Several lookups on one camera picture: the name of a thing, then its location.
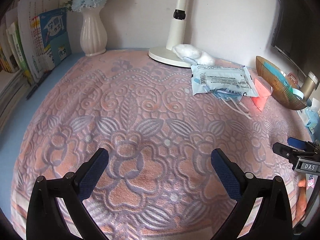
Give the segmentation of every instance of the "gold glass bowl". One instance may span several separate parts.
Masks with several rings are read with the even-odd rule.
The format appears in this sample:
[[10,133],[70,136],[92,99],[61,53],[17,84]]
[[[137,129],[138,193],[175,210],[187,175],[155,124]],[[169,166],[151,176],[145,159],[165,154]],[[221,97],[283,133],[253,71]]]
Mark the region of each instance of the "gold glass bowl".
[[291,110],[302,110],[307,107],[306,100],[301,100],[297,98],[293,93],[291,93],[281,82],[280,80],[273,75],[263,64],[264,62],[269,63],[275,69],[281,72],[281,74],[286,78],[287,82],[292,86],[292,88],[296,88],[297,86],[294,81],[288,77],[281,69],[279,69],[276,65],[266,60],[263,57],[256,57],[256,68],[258,75],[261,76],[265,81],[268,82],[270,86],[273,87],[272,96],[284,107]]

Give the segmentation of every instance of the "finger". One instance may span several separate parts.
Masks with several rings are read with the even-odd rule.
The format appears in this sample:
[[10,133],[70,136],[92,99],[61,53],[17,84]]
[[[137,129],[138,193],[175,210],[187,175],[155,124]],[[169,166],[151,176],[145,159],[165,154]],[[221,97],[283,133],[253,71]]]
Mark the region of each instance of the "finger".
[[293,226],[295,226],[300,221],[300,219],[304,216],[304,214],[305,214],[304,211],[302,211],[300,208],[297,208],[296,216],[295,216],[294,220],[292,221]]
[[307,195],[306,195],[306,188],[305,187],[302,187],[300,189],[298,203],[299,203],[301,210],[305,211],[307,208]]
[[298,187],[307,187],[307,179],[304,178],[303,180],[300,180],[298,183]]

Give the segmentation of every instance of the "white wall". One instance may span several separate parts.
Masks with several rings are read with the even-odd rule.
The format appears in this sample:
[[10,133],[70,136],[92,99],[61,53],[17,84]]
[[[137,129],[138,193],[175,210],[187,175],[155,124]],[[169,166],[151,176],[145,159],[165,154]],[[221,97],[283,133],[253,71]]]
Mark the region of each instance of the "white wall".
[[[109,0],[101,11],[108,48],[150,48],[166,44],[176,0]],[[297,69],[271,48],[277,0],[190,0],[185,43],[216,57],[255,67],[262,56],[286,73]],[[73,52],[80,52],[80,13],[68,15]]]

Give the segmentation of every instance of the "embossed floral pattern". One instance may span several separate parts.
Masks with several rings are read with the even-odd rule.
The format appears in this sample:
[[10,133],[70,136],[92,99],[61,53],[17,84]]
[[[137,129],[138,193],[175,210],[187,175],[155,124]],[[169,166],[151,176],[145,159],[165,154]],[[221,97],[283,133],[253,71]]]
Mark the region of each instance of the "embossed floral pattern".
[[80,59],[28,126],[12,192],[29,199],[37,176],[60,178],[104,147],[109,165],[84,201],[102,231],[114,240],[176,239],[203,228],[213,234],[235,204],[211,166],[215,148],[257,177],[296,181],[289,163],[271,150],[289,136],[309,139],[296,112],[273,98],[260,112],[243,98],[250,121],[210,94],[192,96],[190,77],[190,69],[162,65],[145,51]]

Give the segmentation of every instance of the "black monitor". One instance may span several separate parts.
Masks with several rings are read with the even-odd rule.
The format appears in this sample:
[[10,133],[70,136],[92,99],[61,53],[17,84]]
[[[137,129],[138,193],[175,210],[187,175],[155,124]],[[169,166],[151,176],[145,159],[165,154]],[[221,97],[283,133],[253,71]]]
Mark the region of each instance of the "black monitor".
[[272,46],[308,75],[320,80],[319,0],[281,0]]

